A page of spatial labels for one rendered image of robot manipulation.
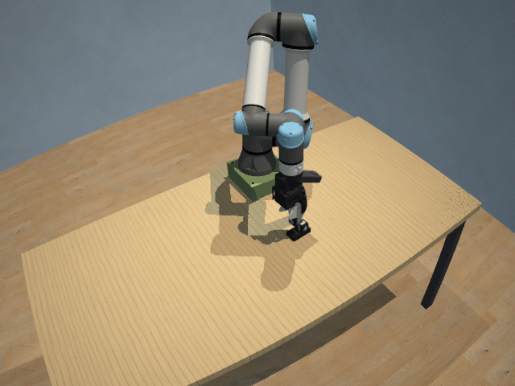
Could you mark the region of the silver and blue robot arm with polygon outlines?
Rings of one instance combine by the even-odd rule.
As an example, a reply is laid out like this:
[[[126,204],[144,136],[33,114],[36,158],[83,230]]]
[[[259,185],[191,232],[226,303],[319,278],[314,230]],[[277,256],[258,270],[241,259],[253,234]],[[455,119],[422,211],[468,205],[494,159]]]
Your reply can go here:
[[[274,41],[282,42],[286,50],[284,106],[280,113],[266,111]],[[233,120],[234,132],[242,134],[239,170],[251,176],[272,173],[276,159],[270,146],[274,146],[278,147],[279,170],[284,175],[303,172],[297,183],[320,183],[321,175],[303,170],[303,149],[309,146],[313,129],[313,120],[307,113],[307,86],[310,52],[318,44],[315,16],[264,14],[252,25],[247,43],[249,56],[242,110],[235,112]]]

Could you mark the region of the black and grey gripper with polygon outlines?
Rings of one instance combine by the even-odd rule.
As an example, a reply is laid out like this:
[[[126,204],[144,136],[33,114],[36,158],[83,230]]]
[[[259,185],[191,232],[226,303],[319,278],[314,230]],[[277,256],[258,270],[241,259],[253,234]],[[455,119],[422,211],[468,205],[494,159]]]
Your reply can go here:
[[[297,218],[297,224],[300,223],[307,209],[305,188],[303,183],[297,183],[297,179],[302,175],[303,172],[296,176],[287,176],[280,171],[275,174],[275,186],[272,187],[272,197],[281,205],[279,211],[288,211],[288,219]]]

